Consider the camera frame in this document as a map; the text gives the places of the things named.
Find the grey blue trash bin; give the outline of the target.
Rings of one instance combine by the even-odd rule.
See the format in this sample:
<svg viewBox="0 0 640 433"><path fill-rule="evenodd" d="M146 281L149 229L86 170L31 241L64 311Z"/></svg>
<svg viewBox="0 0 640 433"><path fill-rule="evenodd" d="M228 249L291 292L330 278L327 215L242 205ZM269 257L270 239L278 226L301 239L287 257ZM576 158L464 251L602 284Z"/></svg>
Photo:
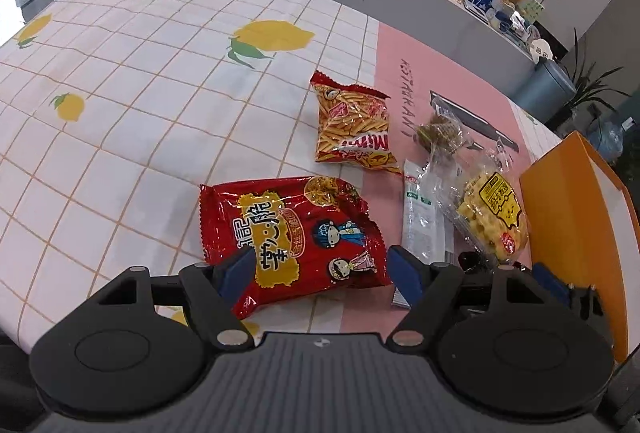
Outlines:
<svg viewBox="0 0 640 433"><path fill-rule="evenodd" d="M512 100L540 122L551 120L576 94L576 87L554 60L540 58Z"/></svg>

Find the orange mimi fries bag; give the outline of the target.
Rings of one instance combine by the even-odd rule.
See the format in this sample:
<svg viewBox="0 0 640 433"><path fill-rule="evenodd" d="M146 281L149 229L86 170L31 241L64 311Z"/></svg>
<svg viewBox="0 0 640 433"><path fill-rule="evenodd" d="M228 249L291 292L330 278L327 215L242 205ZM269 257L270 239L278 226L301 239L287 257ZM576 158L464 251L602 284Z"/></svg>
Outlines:
<svg viewBox="0 0 640 433"><path fill-rule="evenodd" d="M310 86L318 100L317 162L400 172L390 149L386 94L357 83L338 83L319 70L314 71Z"/></svg>

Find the red chinese snack bag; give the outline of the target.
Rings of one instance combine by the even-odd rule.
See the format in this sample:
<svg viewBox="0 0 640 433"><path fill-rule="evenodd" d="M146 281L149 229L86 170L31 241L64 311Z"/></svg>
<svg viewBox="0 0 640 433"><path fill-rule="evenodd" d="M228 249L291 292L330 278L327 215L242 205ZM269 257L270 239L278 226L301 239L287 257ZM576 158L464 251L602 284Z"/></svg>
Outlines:
<svg viewBox="0 0 640 433"><path fill-rule="evenodd" d="M205 260L213 265L244 247L255 251L253 280L232 306L240 319L295 297L390 282L385 242L368 202L340 178L204 185L200 231Z"/></svg>

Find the lemon pattern tablecloth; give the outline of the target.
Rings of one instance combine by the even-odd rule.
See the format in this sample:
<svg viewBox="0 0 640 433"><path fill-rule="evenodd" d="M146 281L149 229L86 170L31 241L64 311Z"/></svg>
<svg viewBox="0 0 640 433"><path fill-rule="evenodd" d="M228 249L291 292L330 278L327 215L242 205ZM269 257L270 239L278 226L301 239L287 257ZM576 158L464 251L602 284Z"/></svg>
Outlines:
<svg viewBox="0 0 640 433"><path fill-rule="evenodd" d="M372 86L417 160L438 92L518 145L558 138L488 83L333 0L54 0L1 19L1 329L29 349L131 265L170 275L202 255L203 184L311 174L359 188L387 241L401 179L314 159L311 75Z"/></svg>

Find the potted green plant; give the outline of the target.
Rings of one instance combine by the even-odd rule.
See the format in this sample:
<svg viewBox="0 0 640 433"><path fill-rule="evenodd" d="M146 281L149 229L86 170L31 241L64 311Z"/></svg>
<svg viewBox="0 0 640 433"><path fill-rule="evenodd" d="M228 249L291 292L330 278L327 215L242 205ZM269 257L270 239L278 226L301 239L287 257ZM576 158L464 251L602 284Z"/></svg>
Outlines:
<svg viewBox="0 0 640 433"><path fill-rule="evenodd" d="M587 64L587 41L581 43L578 40L577 30L574 30L573 59L574 69L568 77L574 86L574 94L556 114L555 128L559 128L572 119L582 104L600 104L610 111L615 111L612 104L602 98L604 93L630 97L629 93L608 85L608 78L622 71L623 67L615 67L593 76L593 70L597 63L593 61Z"/></svg>

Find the orange storage box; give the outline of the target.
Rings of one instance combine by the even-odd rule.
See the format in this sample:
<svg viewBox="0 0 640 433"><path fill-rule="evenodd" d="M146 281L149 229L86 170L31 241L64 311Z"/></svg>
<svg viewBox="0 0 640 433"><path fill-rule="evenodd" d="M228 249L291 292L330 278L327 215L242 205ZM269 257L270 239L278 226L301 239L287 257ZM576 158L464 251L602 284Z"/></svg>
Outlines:
<svg viewBox="0 0 640 433"><path fill-rule="evenodd" d="M639 345L639 222L627 188L585 138L564 138L520 177L530 254L594 286L621 363Z"/></svg>

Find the clear bag green biscuits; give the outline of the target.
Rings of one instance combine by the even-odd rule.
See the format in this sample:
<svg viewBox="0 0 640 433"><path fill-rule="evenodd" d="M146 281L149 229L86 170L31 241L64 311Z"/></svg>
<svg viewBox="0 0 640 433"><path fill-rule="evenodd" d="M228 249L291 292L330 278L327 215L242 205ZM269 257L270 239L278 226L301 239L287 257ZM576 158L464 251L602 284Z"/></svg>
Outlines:
<svg viewBox="0 0 640 433"><path fill-rule="evenodd" d="M416 127L416 142L426 151L428 159L436 152L455 154L462 149L476 148L457 115L442 100L434 98L431 107L431 118Z"/></svg>

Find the blue water jug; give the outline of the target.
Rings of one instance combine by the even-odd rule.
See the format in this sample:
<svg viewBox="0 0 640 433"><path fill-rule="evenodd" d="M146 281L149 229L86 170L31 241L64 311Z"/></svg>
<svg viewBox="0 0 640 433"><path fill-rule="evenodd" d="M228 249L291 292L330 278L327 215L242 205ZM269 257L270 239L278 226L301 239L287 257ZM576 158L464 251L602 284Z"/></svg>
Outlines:
<svg viewBox="0 0 640 433"><path fill-rule="evenodd" d="M587 140L608 163L615 162L624 151L624 133L620 123L599 120L590 130Z"/></svg>

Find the yellow corn puff bag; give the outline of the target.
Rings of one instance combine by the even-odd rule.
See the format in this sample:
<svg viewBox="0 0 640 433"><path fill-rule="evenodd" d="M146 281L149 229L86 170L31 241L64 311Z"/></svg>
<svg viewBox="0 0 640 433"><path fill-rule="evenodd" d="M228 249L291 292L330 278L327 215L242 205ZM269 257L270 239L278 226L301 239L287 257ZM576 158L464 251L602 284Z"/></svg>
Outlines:
<svg viewBox="0 0 640 433"><path fill-rule="evenodd" d="M528 224L503 145L455 152L437 148L430 171L439 208L478 252L494 264L509 264L520 255Z"/></svg>

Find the white clear snack packet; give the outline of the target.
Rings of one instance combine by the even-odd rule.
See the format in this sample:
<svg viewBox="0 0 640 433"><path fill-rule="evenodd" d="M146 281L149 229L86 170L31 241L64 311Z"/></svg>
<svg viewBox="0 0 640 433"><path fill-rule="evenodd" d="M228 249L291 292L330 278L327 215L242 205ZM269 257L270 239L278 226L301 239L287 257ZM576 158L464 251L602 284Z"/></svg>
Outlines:
<svg viewBox="0 0 640 433"><path fill-rule="evenodd" d="M454 227L421 187L424 173L419 164L404 162L404 216L401 246L421 263L457 264Z"/></svg>

